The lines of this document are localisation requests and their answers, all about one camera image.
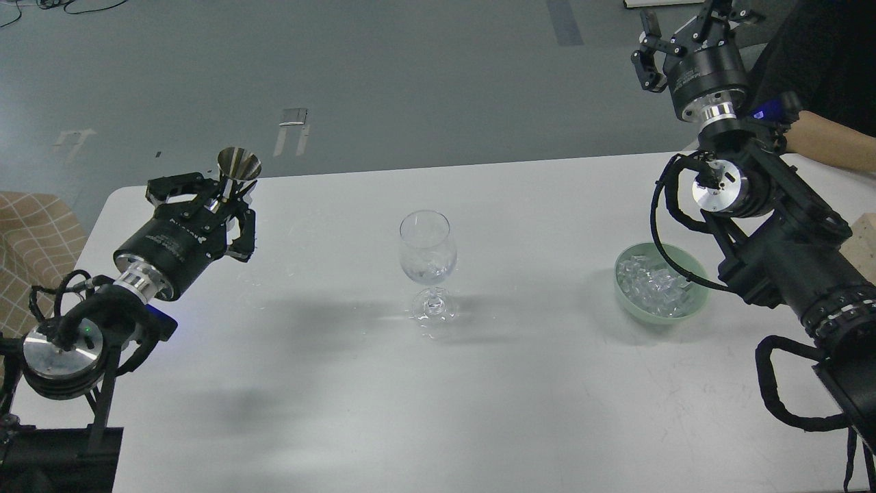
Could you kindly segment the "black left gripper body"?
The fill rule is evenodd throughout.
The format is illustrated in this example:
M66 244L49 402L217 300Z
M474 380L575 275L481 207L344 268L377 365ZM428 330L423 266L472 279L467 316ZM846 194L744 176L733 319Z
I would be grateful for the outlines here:
M207 207L198 213L157 213L113 255L122 273L143 274L150 287L134 287L142 299L176 301L215 261L225 255L237 228L227 231L229 207L215 214Z

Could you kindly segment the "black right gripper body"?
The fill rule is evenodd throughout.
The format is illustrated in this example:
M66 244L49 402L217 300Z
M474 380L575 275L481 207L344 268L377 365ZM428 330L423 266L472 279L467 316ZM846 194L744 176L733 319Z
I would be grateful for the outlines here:
M675 115L688 123L738 118L748 91L747 72L731 34L674 34L664 62Z

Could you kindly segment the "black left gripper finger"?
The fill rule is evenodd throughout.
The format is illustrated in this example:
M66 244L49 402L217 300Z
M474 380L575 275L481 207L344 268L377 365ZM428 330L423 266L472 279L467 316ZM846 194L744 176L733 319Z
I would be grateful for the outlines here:
M229 207L228 233L237 228L237 237L229 241L225 255L235 261L249 262L255 252L256 213L251 209L251 190L256 187L256 181L232 187L231 197L227 199Z
M147 181L145 200L157 213L198 213L218 190L219 181L201 173L187 173Z

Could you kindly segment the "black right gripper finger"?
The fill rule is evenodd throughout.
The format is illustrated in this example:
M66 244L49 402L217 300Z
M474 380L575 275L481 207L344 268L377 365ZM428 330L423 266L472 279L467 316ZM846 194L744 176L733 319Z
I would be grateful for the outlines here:
M663 40L659 20L653 10L639 10L639 19L643 31L639 48L632 52L631 63L642 90L660 93L667 87L669 78L657 68L655 54L663 53L669 60L681 60L688 53L688 47L677 43L675 38Z
M688 40L717 43L732 37L735 25L754 25L766 18L751 1L705 1L700 12L688 23Z

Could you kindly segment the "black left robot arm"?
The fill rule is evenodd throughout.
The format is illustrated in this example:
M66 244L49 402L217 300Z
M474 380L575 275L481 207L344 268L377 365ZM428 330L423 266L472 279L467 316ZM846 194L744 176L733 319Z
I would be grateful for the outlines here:
M110 492L123 428L110 427L116 381L135 371L177 322L151 306L176 301L211 262L247 262L255 250L256 177L217 180L200 173L148 182L150 221L114 253L118 278L78 269L56 288L53 313L31 310L37 327L2 339L3 492ZM12 412L19 381L44 399L83 397L93 414L82 428L39 429Z

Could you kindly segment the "person's bare forearm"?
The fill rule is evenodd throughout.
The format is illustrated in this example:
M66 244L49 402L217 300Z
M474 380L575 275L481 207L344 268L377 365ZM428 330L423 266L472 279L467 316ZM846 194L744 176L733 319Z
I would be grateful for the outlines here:
M788 152L861 173L875 171L875 138L848 126L802 110L785 133Z

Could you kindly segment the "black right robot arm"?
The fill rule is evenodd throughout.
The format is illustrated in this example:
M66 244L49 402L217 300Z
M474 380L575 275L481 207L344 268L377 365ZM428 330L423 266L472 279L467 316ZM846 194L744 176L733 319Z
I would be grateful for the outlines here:
M813 344L770 335L758 343L755 366L764 406L789 427L808 433L848 431L846 480L858 447L869 490L874 487L874 285L841 253L852 230L794 166L782 159L800 119L800 94L785 88L758 98L736 46L736 31L762 18L745 1L707 1L663 38L653 10L639 10L642 34L631 62L641 87L668 90L679 121L699 126L692 153L674 155L656 181L649 209L654 246L697 285L737 294L748 305L786 305ZM723 253L714 283L683 268L657 228L660 201ZM780 400L773 351L814 362L840 412L800 417Z

